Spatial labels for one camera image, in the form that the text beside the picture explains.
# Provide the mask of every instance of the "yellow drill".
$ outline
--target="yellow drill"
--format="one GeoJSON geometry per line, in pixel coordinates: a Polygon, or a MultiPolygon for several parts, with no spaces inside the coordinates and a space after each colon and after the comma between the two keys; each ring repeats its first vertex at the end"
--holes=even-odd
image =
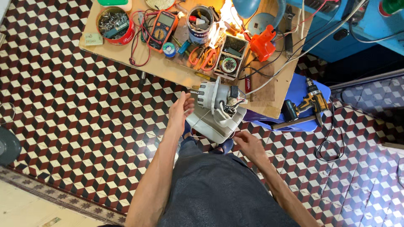
{"type": "Polygon", "coordinates": [[[327,100],[323,97],[323,93],[318,90],[317,86],[313,83],[313,80],[306,78],[307,92],[308,94],[303,98],[303,101],[296,106],[292,101],[285,100],[282,106],[282,113],[285,117],[285,121],[293,121],[299,118],[299,114],[313,108],[313,113],[316,115],[316,123],[319,127],[323,126],[321,120],[321,113],[328,110],[327,100]]]}

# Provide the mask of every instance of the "man's right hand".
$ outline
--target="man's right hand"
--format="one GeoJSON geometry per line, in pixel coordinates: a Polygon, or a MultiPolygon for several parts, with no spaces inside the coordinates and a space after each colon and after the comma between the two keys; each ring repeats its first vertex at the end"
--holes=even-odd
{"type": "Polygon", "coordinates": [[[234,135],[234,141],[241,146],[241,150],[244,155],[252,161],[256,166],[259,167],[260,162],[267,162],[268,156],[265,153],[265,149],[262,143],[255,136],[248,132],[239,132],[234,135]]]}

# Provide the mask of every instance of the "paint can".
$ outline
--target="paint can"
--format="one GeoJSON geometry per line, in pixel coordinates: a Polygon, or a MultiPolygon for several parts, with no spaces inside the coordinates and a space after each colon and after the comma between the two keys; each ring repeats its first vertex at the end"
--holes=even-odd
{"type": "Polygon", "coordinates": [[[176,50],[175,50],[174,44],[172,44],[170,42],[164,43],[164,45],[163,45],[163,53],[167,57],[174,57],[175,54],[177,53],[176,50]]]}
{"type": "MultiPolygon", "coordinates": [[[[96,23],[95,23],[97,26],[97,31],[100,34],[101,34],[101,32],[100,32],[100,28],[99,28],[99,21],[102,19],[102,16],[104,16],[105,14],[108,14],[108,13],[126,13],[126,12],[116,6],[110,6],[110,7],[107,7],[105,9],[101,10],[101,12],[97,16],[96,23]]],[[[116,45],[116,46],[122,46],[122,45],[128,44],[135,36],[135,30],[134,30],[135,25],[133,24],[133,21],[129,15],[128,15],[128,18],[129,18],[129,27],[128,27],[128,30],[126,31],[126,33],[124,35],[122,35],[122,37],[120,37],[119,39],[108,39],[105,37],[103,37],[103,38],[106,41],[108,41],[109,43],[116,45]]]]}
{"type": "Polygon", "coordinates": [[[204,45],[205,43],[209,42],[209,34],[213,28],[213,14],[206,6],[195,6],[189,11],[187,15],[187,25],[189,30],[189,39],[191,40],[191,42],[196,46],[204,45]],[[193,29],[191,23],[189,22],[189,17],[199,17],[198,13],[202,14],[209,20],[209,27],[204,31],[197,31],[193,29]]]}

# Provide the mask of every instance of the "orange multimeter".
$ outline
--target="orange multimeter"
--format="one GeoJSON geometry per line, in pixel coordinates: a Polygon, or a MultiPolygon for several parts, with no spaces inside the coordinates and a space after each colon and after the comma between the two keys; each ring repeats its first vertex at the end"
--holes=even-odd
{"type": "Polygon", "coordinates": [[[161,43],[158,43],[149,37],[147,40],[149,46],[162,54],[163,44],[167,42],[167,39],[171,32],[177,27],[177,24],[178,17],[176,15],[167,11],[160,11],[154,21],[153,32],[150,35],[161,43]]]}

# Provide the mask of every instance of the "multimeter dial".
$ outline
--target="multimeter dial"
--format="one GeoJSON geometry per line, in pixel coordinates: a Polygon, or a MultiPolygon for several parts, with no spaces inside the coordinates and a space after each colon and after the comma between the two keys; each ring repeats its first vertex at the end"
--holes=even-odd
{"type": "Polygon", "coordinates": [[[163,40],[166,35],[167,35],[167,32],[161,28],[156,29],[153,34],[154,38],[157,40],[163,40]]]}

